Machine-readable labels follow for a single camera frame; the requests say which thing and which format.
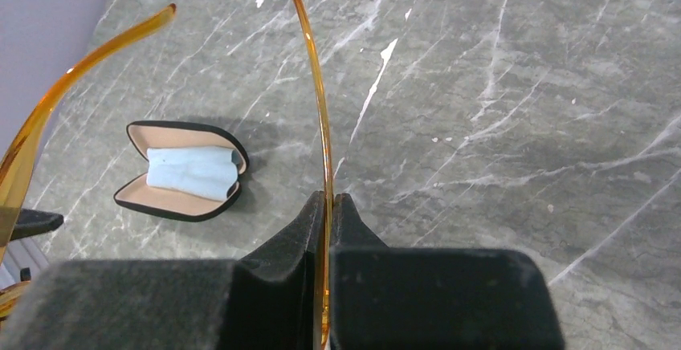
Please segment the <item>light blue cleaning cloth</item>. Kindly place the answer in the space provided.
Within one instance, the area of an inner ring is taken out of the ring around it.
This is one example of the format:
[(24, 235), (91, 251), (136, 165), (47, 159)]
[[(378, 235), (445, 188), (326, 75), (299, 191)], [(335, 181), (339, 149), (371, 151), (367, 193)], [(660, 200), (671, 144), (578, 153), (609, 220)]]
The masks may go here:
[(146, 183), (212, 201), (226, 201), (238, 180), (234, 150), (198, 146), (147, 150)]

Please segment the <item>orange transparent sunglasses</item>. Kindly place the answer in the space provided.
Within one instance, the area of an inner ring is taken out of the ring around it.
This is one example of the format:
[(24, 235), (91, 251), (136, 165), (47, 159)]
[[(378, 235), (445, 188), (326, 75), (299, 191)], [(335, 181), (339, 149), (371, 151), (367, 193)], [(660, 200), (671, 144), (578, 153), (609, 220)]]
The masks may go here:
[[(321, 225), (313, 235), (312, 243), (317, 250), (314, 272), (314, 297), (311, 317), (305, 321), (311, 326), (306, 337), (313, 349), (324, 349), (330, 338), (329, 314), (329, 246), (332, 229), (333, 174), (332, 150), (328, 123), (328, 109), (324, 94), (324, 83), (312, 28), (303, 0), (292, 0), (301, 25), (304, 44), (308, 51), (312, 78), (315, 86), (316, 106), (320, 128), (320, 141), (323, 157), (323, 204)], [(1, 251), (6, 252), (10, 238), (16, 227), (22, 204), (33, 176), (34, 164), (38, 156), (43, 131), (51, 114), (65, 94), (85, 73), (110, 55), (128, 47), (168, 25), (175, 18), (177, 7), (171, 3), (147, 18), (110, 39), (89, 53), (47, 91), (35, 106), (24, 125), (6, 150), (1, 163)]]

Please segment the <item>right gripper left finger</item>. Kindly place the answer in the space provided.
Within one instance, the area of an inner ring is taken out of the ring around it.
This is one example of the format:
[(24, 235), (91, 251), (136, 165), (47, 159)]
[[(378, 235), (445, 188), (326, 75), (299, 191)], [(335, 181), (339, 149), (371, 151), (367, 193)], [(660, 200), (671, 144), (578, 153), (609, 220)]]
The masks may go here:
[(1, 332), (4, 349), (314, 349), (313, 193), (241, 259), (78, 260), (44, 271)]

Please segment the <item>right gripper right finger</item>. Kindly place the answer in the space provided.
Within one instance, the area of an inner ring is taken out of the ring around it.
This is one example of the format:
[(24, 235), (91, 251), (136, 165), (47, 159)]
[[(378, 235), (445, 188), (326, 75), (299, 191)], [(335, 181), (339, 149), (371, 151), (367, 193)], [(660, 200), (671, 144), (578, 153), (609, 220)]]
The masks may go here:
[(334, 349), (562, 349), (544, 276), (517, 250), (387, 246), (336, 197)]

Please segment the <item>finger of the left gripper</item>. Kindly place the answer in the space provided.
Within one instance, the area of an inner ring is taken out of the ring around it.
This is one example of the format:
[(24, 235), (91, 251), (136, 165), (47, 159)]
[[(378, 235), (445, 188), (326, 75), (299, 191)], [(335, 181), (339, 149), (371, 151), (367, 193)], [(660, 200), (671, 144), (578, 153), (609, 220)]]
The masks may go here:
[(10, 240), (29, 238), (53, 232), (64, 223), (62, 214), (22, 209)]

